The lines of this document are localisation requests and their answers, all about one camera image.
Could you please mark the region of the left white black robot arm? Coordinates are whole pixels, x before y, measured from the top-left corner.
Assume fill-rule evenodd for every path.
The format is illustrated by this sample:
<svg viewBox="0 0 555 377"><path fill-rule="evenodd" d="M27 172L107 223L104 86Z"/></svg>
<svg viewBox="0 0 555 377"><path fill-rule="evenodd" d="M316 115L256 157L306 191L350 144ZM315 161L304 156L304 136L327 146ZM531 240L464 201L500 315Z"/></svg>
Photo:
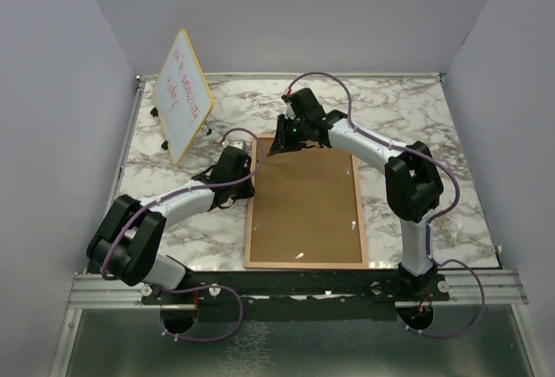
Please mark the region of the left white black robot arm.
<svg viewBox="0 0 555 377"><path fill-rule="evenodd" d="M216 164L180 189L143 201L119 196L88 245L88 260L128 286L154 285L169 301L184 302L192 290L189 269L159 253L165 230L191 216L223 209L227 202L253 197L250 175L249 153L227 146Z"/></svg>

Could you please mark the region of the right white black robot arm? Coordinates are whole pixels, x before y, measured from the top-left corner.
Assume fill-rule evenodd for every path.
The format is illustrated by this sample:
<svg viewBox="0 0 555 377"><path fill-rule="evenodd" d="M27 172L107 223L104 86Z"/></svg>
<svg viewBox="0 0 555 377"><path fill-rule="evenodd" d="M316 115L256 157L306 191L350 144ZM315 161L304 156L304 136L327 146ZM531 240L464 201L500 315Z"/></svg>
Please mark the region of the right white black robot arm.
<svg viewBox="0 0 555 377"><path fill-rule="evenodd" d="M429 222L444 192L428 147L420 141L406 145L365 132L346 113L325 112L309 88L283 94L282 100L287 111L277 117L270 154L325 146L350 153L382 173L388 206L402 229L398 289L409 300L426 294L437 272Z"/></svg>

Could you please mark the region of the pink picture frame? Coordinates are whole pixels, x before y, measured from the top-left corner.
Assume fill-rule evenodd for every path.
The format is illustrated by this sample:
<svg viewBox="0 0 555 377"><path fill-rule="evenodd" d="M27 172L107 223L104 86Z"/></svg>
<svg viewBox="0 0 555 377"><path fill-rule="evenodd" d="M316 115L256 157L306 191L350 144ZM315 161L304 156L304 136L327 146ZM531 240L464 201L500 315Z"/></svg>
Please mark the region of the pink picture frame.
<svg viewBox="0 0 555 377"><path fill-rule="evenodd" d="M357 159L312 146L270 158L273 135L252 157L263 160L248 203L247 269L353 269L369 266ZM300 259L295 256L304 253Z"/></svg>

